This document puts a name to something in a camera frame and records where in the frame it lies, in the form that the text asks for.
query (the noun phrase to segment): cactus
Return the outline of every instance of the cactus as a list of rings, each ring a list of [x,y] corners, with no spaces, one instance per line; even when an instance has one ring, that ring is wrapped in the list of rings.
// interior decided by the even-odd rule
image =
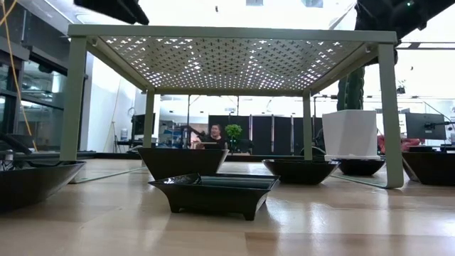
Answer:
[[[338,82],[338,102],[336,109],[362,110],[365,67],[354,70]]]

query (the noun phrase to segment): metal table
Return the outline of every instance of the metal table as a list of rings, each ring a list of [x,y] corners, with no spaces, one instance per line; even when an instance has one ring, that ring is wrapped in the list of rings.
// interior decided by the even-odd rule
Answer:
[[[378,56],[387,183],[349,179],[383,188],[403,184],[394,32],[70,25],[68,34],[62,160],[76,159],[87,50],[146,91],[144,146],[151,145],[155,94],[303,97],[306,159],[312,159],[310,96]]]

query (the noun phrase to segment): small potted plant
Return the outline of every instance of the small potted plant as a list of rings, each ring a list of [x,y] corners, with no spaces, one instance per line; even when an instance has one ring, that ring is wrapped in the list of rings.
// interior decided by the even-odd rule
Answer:
[[[242,127],[238,124],[229,124],[226,126],[227,137],[230,140],[230,149],[232,154],[237,151],[237,140],[242,134]]]

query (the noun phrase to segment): black planter tray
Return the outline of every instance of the black planter tray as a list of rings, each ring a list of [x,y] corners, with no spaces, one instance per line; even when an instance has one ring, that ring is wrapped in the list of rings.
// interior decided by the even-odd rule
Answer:
[[[67,185],[84,164],[14,161],[11,165],[21,169],[0,171],[0,212],[45,200]]]
[[[339,169],[345,175],[372,176],[384,165],[384,159],[334,159],[339,161]]]
[[[317,185],[332,174],[339,163],[337,161],[314,160],[276,160],[265,159],[262,163],[274,175],[281,176],[282,183]]]
[[[216,174],[228,155],[222,149],[138,149],[155,180],[185,174]]]
[[[219,213],[241,213],[254,220],[278,176],[187,174],[152,181],[167,196],[172,213],[182,208]]]
[[[455,154],[403,152],[405,171],[424,185],[455,186]]]

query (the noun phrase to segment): lattice pattern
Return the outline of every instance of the lattice pattern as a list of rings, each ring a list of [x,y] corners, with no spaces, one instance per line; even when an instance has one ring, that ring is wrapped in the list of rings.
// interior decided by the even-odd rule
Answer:
[[[361,42],[241,38],[102,38],[153,86],[303,90]]]

